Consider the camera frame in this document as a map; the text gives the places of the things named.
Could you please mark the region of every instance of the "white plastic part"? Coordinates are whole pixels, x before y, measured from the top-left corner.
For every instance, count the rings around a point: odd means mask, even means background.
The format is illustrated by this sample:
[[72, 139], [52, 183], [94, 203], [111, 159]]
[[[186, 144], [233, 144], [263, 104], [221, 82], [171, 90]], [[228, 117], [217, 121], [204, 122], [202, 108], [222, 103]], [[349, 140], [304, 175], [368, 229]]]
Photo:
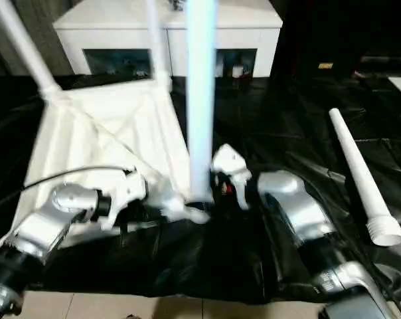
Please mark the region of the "white plastic part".
[[252, 178], [250, 170], [246, 167], [245, 159], [230, 145], [220, 146], [212, 159], [211, 171], [224, 173], [230, 176], [230, 181], [236, 189], [236, 198], [243, 210], [250, 208], [246, 201], [245, 188]]
[[333, 108], [329, 115], [366, 211], [367, 229], [372, 242], [378, 246], [400, 244], [401, 227], [397, 220], [391, 216], [341, 113], [337, 108]]
[[59, 85], [53, 80], [40, 52], [8, 0], [0, 0], [0, 24], [37, 83], [40, 93], [48, 96], [60, 91]]
[[162, 30], [159, 26], [159, 18], [156, 8], [156, 0], [145, 0], [147, 6], [147, 21], [149, 22], [149, 33], [151, 37], [151, 64], [153, 69], [153, 78], [160, 86], [172, 89], [171, 78], [165, 67], [164, 48], [162, 44]]
[[108, 195], [112, 199], [108, 218], [105, 221], [99, 218], [100, 227], [107, 231], [114, 227], [120, 211], [126, 208], [128, 203], [136, 199], [145, 199], [147, 195], [146, 181], [138, 171], [127, 176], [123, 174], [122, 181], [117, 182], [114, 189], [108, 192]]
[[214, 116], [216, 0], [187, 3], [187, 124], [191, 199], [212, 201], [209, 170]]
[[246, 169], [245, 159], [228, 144], [221, 145], [212, 159], [211, 171], [216, 173], [231, 175], [243, 169]]

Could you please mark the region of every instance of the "black cable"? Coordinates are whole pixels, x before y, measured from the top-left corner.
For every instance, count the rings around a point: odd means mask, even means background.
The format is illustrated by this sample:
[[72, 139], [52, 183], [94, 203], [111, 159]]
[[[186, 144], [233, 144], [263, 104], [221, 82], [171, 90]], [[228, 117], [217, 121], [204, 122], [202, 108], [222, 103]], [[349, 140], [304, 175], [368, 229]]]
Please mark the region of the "black cable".
[[126, 168], [119, 167], [119, 166], [107, 166], [107, 165], [89, 166], [89, 167], [80, 167], [80, 168], [76, 168], [76, 169], [70, 169], [68, 171], [63, 171], [61, 173], [57, 173], [57, 174], [54, 174], [52, 176], [49, 176], [49, 177], [46, 177], [43, 179], [39, 179], [38, 181], [34, 181], [33, 183], [30, 183], [26, 186], [23, 186], [19, 189], [12, 191], [10, 194], [8, 194], [4, 198], [0, 199], [0, 206], [6, 204], [8, 201], [14, 199], [16, 196], [19, 196], [22, 192], [24, 192], [32, 187], [38, 186], [42, 183], [45, 183], [46, 181], [55, 179], [57, 177], [60, 177], [63, 175], [68, 175], [68, 174], [73, 174], [73, 173], [78, 173], [80, 171], [96, 171], [96, 170], [103, 170], [103, 169], [117, 170], [117, 171], [122, 171], [124, 173], [129, 173], [129, 170]]

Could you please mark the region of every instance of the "black plastic sheet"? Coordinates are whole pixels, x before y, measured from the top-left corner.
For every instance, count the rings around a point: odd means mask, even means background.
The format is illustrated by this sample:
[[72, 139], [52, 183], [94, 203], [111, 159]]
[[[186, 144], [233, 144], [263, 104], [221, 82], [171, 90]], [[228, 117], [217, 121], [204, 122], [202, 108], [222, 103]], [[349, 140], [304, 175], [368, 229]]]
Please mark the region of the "black plastic sheet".
[[[100, 85], [104, 76], [60, 78], [64, 88]], [[172, 99], [185, 132], [184, 79]], [[338, 107], [390, 211], [401, 224], [401, 93], [387, 80], [218, 82], [214, 149], [229, 143], [253, 170], [288, 169], [320, 194], [342, 236], [374, 263], [401, 298], [401, 245], [374, 246], [327, 112]], [[0, 198], [25, 178], [42, 102], [28, 78], [0, 78]], [[0, 209], [0, 236], [17, 201]], [[308, 284], [279, 214], [217, 207], [206, 225], [189, 221], [59, 251], [33, 289], [166, 296], [249, 304], [321, 302]]]

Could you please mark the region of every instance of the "white cabinet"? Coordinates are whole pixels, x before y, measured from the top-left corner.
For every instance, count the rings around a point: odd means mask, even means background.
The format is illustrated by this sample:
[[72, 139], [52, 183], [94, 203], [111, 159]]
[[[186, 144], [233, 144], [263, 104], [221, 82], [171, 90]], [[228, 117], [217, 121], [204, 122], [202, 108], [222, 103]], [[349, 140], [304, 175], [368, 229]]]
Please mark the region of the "white cabinet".
[[[165, 63], [173, 76], [186, 76], [186, 13], [172, 11], [168, 0], [157, 0], [157, 8]], [[220, 0], [216, 75], [269, 76], [280, 27], [268, 0]], [[149, 76], [145, 0], [84, 0], [54, 28], [76, 74]]]

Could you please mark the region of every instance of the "light blue pole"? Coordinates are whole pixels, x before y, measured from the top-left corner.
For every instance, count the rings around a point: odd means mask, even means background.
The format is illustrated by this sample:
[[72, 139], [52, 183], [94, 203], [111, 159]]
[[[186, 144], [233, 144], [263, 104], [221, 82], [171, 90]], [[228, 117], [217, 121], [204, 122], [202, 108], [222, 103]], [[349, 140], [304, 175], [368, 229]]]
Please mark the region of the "light blue pole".
[[187, 124], [191, 199], [211, 201], [209, 171], [215, 89], [216, 0], [188, 0]]

